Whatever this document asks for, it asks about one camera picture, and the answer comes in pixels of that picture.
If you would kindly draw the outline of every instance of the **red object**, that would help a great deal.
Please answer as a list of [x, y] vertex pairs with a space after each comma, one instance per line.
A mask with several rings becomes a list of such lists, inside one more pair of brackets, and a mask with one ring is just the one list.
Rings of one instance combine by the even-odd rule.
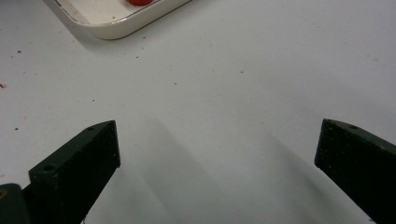
[[150, 4], [153, 0], [127, 0], [127, 1], [135, 6], [145, 6]]

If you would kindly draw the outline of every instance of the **white surface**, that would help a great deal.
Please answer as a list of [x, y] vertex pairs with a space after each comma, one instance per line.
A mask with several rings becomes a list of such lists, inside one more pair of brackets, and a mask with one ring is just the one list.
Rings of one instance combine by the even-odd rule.
[[194, 0], [102, 41], [1, 1], [0, 183], [115, 119], [121, 169], [86, 223], [371, 223], [313, 159], [324, 118], [395, 144], [395, 8]]

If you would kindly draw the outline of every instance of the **white table surface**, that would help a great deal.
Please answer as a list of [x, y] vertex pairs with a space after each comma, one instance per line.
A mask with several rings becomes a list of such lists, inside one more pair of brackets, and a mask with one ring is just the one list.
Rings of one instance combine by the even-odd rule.
[[114, 119], [87, 224], [372, 223], [314, 157], [324, 118], [396, 143], [394, 0], [192, 0], [115, 41], [62, 21], [0, 1], [1, 184]]

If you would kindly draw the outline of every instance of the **white tray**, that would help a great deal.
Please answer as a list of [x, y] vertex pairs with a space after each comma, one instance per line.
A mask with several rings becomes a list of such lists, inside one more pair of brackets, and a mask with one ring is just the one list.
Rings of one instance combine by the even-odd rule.
[[143, 7], [125, 0], [54, 0], [71, 22], [101, 39], [133, 33], [190, 0], [154, 0]]

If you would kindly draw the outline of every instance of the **screw hole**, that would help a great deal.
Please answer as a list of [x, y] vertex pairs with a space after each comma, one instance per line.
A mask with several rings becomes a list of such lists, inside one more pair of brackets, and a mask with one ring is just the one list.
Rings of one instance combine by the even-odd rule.
[[47, 165], [44, 167], [45, 172], [49, 172], [51, 170], [55, 169], [55, 165]]

